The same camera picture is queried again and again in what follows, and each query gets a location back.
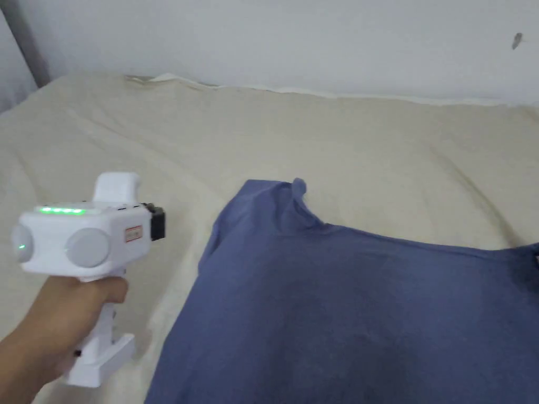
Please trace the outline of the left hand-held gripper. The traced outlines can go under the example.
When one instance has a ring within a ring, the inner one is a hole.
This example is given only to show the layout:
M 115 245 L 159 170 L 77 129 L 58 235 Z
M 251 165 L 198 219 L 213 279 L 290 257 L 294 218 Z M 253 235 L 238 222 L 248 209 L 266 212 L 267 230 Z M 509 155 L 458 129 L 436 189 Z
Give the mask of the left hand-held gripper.
M 12 230 L 22 269 L 82 282 L 125 276 L 126 266 L 147 255 L 151 242 L 166 235 L 164 209 L 138 200 L 140 182 L 136 173 L 102 173 L 89 201 L 23 212 Z M 115 315 L 113 304 L 105 304 L 95 327 L 77 347 L 79 357 L 64 376 L 66 384 L 98 387 L 130 361 L 134 336 L 114 334 Z

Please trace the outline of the person's left hand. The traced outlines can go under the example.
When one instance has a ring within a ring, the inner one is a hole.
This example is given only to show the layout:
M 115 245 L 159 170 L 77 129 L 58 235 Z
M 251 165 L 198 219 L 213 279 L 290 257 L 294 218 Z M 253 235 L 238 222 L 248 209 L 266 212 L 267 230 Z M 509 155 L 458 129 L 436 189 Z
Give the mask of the person's left hand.
M 91 282 L 51 276 L 20 324 L 1 341 L 1 403 L 31 403 L 75 361 L 105 304 L 121 304 L 122 277 Z

